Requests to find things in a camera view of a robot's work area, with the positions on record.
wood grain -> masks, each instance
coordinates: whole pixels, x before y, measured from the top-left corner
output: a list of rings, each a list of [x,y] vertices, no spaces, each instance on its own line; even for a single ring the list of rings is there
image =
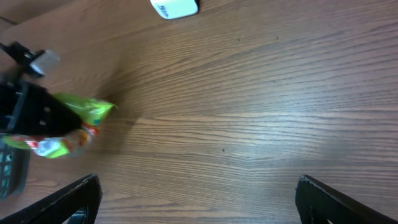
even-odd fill
[[[0,33],[6,31],[8,28],[12,27],[13,25],[10,24],[8,21],[0,19]]]
[[[0,0],[0,16],[22,23],[74,0]]]
[[[398,3],[76,0],[2,42],[50,47],[50,91],[119,106],[79,157],[34,157],[6,215],[90,172],[99,223],[299,223],[309,174],[398,219]]]

wooden table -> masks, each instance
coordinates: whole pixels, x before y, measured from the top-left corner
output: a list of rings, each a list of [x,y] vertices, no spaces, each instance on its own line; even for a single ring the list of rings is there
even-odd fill
[[[299,223],[309,174],[398,218],[398,2],[76,0],[0,36],[50,47],[42,84],[116,103],[95,145],[34,157],[15,212],[85,174],[98,223]]]

green snack bag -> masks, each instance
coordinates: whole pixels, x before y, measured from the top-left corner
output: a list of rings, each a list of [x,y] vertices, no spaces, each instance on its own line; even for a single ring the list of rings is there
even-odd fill
[[[69,93],[56,93],[54,98],[62,102],[83,120],[81,129],[58,138],[46,136],[6,136],[4,143],[19,149],[32,149],[36,154],[46,158],[58,158],[77,151],[92,142],[98,134],[98,126],[105,119],[114,105],[105,101],[84,98]]]

white cap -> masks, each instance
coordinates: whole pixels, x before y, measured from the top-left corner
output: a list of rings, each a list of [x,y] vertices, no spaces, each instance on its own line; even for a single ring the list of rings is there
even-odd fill
[[[196,0],[150,0],[150,2],[164,19],[176,19],[198,12]]]

plastic wrapper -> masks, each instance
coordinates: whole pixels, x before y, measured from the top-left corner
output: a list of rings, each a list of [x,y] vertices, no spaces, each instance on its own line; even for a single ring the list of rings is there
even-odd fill
[[[89,146],[98,135],[100,123],[114,106],[105,101],[68,93],[57,93],[53,96],[79,115],[83,120],[80,129],[56,138],[11,135],[3,138],[4,143],[19,149],[31,149],[37,155],[50,159],[76,155]]]

